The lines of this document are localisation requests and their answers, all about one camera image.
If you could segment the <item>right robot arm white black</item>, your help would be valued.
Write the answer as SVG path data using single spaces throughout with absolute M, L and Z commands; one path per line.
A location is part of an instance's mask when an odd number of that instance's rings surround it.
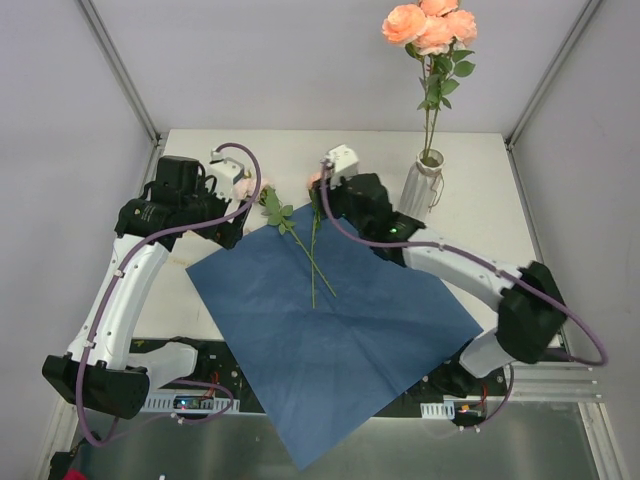
M 429 375 L 432 386 L 464 398 L 486 377 L 514 361 L 535 364 L 555 354 L 551 343 L 566 316 L 540 299 L 562 299 L 550 270 L 533 261 L 518 268 L 464 251 L 424 223 L 425 214 L 407 201 L 394 208 L 373 173 L 357 174 L 321 187 L 312 176 L 311 199 L 321 215 L 346 220 L 380 258 L 426 272 L 476 297 L 497 314 L 492 330 L 467 341 Z

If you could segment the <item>cream printed ribbon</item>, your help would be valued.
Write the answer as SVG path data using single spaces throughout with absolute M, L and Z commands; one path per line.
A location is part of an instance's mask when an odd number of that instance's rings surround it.
M 167 263 L 171 265 L 179 266 L 180 268 L 184 268 L 184 269 L 189 268 L 194 264 L 192 260 L 180 258 L 178 256 L 173 256 L 173 255 L 168 257 Z

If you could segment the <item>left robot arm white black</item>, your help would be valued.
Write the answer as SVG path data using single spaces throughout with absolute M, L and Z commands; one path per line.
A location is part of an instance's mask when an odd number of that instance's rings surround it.
M 230 249 L 247 215 L 228 219 L 244 166 L 215 152 L 207 163 L 178 156 L 159 159 L 154 179 L 121 209 L 111 261 L 82 328 L 61 356 L 46 358 L 42 374 L 68 403 L 121 419 L 135 417 L 150 391 L 179 379 L 204 387 L 210 363 L 194 341 L 179 337 L 144 354 L 130 351 L 150 287 L 181 227 Z

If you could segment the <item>blue wrapping paper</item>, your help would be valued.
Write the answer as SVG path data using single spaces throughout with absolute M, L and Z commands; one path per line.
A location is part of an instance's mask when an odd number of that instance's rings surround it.
M 310 245 L 312 208 L 293 214 Z M 187 273 L 299 468 L 346 439 L 478 336 L 436 277 L 377 257 L 352 228 L 324 223 L 316 278 L 291 235 L 264 226 Z

